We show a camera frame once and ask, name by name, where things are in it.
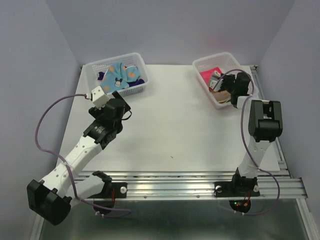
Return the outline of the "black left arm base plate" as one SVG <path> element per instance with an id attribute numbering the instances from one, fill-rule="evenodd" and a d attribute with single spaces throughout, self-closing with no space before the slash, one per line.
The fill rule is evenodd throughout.
<path id="1" fill-rule="evenodd" d="M 126 182 L 106 183 L 95 194 L 86 197 L 87 199 L 125 199 L 127 197 L 128 184 Z"/>

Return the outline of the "white basket with towels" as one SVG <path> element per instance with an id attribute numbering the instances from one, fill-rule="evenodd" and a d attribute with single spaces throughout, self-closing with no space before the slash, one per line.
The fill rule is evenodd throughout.
<path id="1" fill-rule="evenodd" d="M 107 95 L 117 91 L 123 97 L 143 92 L 150 82 L 146 64 L 137 52 L 87 63 L 81 76 L 89 93 L 101 87 Z"/>

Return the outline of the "purple towel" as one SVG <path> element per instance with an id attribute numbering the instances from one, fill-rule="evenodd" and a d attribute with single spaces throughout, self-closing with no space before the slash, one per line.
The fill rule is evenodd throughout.
<path id="1" fill-rule="evenodd" d="M 104 75 L 105 75 L 104 72 L 102 72 L 102 71 L 98 72 L 98 74 L 97 74 L 97 80 L 98 80 L 98 81 L 102 81 L 103 78 L 104 78 Z M 136 81 L 129 82 L 128 85 L 129 85 L 130 87 L 134 87 L 134 86 L 141 85 L 141 84 L 144 84 L 144 83 L 145 83 L 145 81 L 144 81 L 142 78 L 140 78 L 140 79 L 138 79 L 138 80 L 136 80 Z"/>

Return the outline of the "pink microfiber towel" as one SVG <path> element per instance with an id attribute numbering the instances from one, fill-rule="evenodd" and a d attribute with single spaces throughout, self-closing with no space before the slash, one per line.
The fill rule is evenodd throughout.
<path id="1" fill-rule="evenodd" d="M 214 71 L 217 71 L 219 74 L 222 73 L 222 71 L 220 70 L 219 67 L 215 67 L 215 68 L 212 68 L 212 69 L 209 69 L 209 70 L 206 70 L 206 71 L 202 71 L 200 72 L 200 76 L 202 77 L 203 81 L 208 84 L 210 79 L 211 79 L 211 76 L 212 74 L 214 73 Z"/>

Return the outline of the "orange dotted cartoon towel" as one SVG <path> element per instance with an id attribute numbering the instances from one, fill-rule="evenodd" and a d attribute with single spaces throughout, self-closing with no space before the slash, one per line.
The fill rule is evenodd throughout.
<path id="1" fill-rule="evenodd" d="M 231 94 L 226 90 L 218 91 L 209 89 L 209 91 L 219 104 L 225 104 L 231 101 Z"/>

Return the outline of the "white empty plastic basket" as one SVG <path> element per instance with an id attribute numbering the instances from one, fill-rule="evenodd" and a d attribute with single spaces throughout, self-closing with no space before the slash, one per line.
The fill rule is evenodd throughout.
<path id="1" fill-rule="evenodd" d="M 259 89 L 229 52 L 206 56 L 192 63 L 198 81 L 216 109 L 242 107 L 244 100 L 259 99 Z"/>

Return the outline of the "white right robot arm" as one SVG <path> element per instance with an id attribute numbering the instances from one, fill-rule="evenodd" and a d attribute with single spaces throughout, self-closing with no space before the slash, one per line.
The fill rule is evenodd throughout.
<path id="1" fill-rule="evenodd" d="M 283 132 L 282 105 L 277 100 L 254 97 L 255 85 L 248 73 L 232 69 L 222 73 L 213 90 L 230 94 L 233 107 L 241 110 L 240 133 L 245 155 L 231 181 L 217 181 L 214 195 L 218 198 L 260 196 L 258 172 L 267 149 Z"/>

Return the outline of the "aluminium rail frame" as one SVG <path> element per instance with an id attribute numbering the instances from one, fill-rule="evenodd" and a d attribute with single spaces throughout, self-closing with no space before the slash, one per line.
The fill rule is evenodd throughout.
<path id="1" fill-rule="evenodd" d="M 90 163 L 103 163 L 102 171 L 110 174 L 114 182 L 127 183 L 127 201 L 191 201 L 215 200 L 215 181 L 228 181 L 233 174 L 234 164 L 245 152 L 240 142 L 223 156 L 212 158 L 229 147 L 233 138 L 240 136 L 240 116 L 234 109 L 214 108 L 204 97 L 197 74 L 191 65 L 146 65 L 149 83 L 162 87 L 166 82 L 182 84 L 186 90 L 174 88 L 160 91 L 149 87 L 137 95 L 124 96 L 139 102 L 135 107 L 142 122 L 130 125 L 128 137 L 133 145 L 124 149 L 124 155 L 109 158 L 104 150 Z M 177 97 L 178 110 L 189 117 L 208 111 L 202 123 L 193 127 L 191 120 L 176 119 L 169 126 L 173 129 L 169 140 L 161 141 L 156 122 L 166 118 L 165 107 Z M 92 172 L 86 170 L 75 178 L 79 183 Z"/>

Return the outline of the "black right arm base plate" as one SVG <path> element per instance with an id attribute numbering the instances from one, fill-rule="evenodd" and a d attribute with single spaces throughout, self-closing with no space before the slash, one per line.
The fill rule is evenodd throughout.
<path id="1" fill-rule="evenodd" d="M 254 185 L 233 183 L 231 181 L 214 182 L 214 194 L 217 198 L 259 197 L 260 191 L 254 191 Z"/>

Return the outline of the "blue dotted cartoon towel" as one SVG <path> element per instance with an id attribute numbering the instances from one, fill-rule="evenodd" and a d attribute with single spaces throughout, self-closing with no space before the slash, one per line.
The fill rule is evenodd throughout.
<path id="1" fill-rule="evenodd" d="M 123 62 L 112 64 L 100 83 L 106 94 L 129 88 L 129 82 L 135 82 L 141 74 L 135 65 L 126 66 Z"/>

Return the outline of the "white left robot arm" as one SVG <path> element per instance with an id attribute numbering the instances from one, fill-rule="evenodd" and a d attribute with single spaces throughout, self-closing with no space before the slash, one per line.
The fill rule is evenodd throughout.
<path id="1" fill-rule="evenodd" d="M 117 91 L 111 95 L 104 94 L 98 87 L 91 95 L 83 95 L 94 105 L 88 111 L 94 121 L 66 157 L 55 154 L 61 162 L 49 174 L 27 185 L 29 208 L 53 226 L 62 223 L 78 203 L 88 204 L 90 197 L 109 199 L 106 206 L 89 203 L 101 217 L 115 218 L 115 212 L 119 212 L 119 217 L 130 214 L 128 209 L 115 208 L 116 199 L 127 196 L 126 182 L 114 183 L 109 175 L 99 170 L 75 182 L 84 167 L 123 130 L 124 115 L 131 111 Z"/>

